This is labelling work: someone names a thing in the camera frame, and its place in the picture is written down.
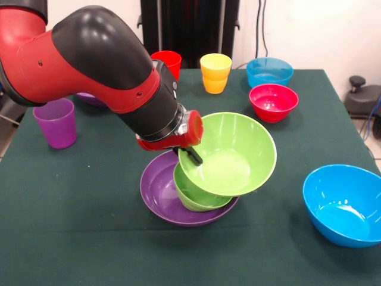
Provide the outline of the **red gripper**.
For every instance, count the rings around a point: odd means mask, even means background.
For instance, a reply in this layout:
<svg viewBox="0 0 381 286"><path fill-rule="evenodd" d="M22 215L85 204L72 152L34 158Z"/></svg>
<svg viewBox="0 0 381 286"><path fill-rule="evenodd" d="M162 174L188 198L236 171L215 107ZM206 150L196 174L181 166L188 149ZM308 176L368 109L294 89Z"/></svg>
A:
<svg viewBox="0 0 381 286"><path fill-rule="evenodd" d="M136 135L138 144L148 151L159 151L172 148L178 156L179 147L184 151L196 166L203 164L203 159L193 146L201 143L203 135L201 115L196 110L185 111L177 126L163 139L147 141Z"/></svg>

